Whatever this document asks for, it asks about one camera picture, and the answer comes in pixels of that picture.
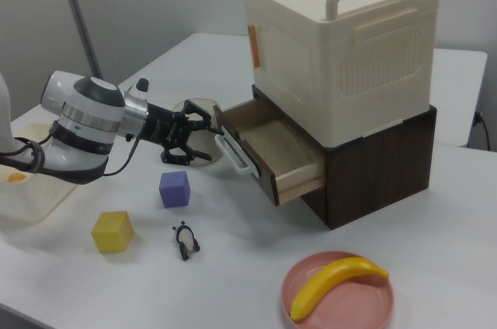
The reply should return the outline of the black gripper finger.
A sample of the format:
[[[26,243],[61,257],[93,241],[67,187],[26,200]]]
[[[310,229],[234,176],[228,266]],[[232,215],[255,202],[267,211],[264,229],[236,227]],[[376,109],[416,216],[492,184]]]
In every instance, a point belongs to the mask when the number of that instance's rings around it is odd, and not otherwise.
[[[180,115],[184,117],[186,124],[182,128],[188,133],[197,131],[208,131],[223,135],[224,132],[218,126],[214,107],[218,102],[213,99],[187,99],[179,103]]]
[[[179,166],[189,166],[192,161],[196,159],[211,162],[212,156],[206,152],[197,151],[192,149],[189,145],[184,144],[182,146],[169,146],[167,144],[162,145],[163,151],[160,158],[163,163],[169,165],[179,165]],[[172,149],[180,149],[181,154],[173,154]]]

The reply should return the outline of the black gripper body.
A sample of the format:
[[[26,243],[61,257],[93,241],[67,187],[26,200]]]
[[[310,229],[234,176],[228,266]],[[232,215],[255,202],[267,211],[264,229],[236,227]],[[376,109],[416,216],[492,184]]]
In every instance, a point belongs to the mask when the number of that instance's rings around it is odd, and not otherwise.
[[[163,146],[166,150],[183,147],[186,144],[186,133],[180,130],[185,126],[186,116],[183,113],[149,103],[141,139]]]

